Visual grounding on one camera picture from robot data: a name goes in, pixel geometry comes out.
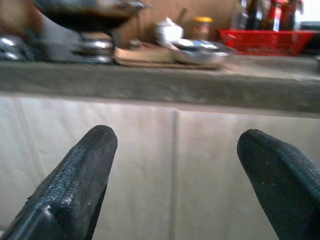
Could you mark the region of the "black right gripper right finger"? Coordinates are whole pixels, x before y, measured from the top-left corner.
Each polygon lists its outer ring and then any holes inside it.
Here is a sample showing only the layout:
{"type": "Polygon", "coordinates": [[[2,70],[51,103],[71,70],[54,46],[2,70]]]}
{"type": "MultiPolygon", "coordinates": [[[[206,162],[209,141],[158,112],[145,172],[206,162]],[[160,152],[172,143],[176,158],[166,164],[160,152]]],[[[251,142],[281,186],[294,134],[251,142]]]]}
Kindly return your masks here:
{"type": "Polygon", "coordinates": [[[299,148],[258,129],[242,133],[237,155],[280,240],[320,238],[320,168],[299,148]]]}

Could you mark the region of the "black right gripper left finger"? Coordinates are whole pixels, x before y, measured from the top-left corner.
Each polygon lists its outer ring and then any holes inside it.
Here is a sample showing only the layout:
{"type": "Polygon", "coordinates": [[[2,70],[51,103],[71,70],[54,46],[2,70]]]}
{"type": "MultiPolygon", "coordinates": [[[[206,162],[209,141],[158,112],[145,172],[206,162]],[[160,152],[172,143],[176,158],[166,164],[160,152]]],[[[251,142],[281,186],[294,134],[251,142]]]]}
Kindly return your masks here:
{"type": "Polygon", "coordinates": [[[118,147],[114,130],[91,128],[27,199],[2,240],[91,240],[118,147]]]}

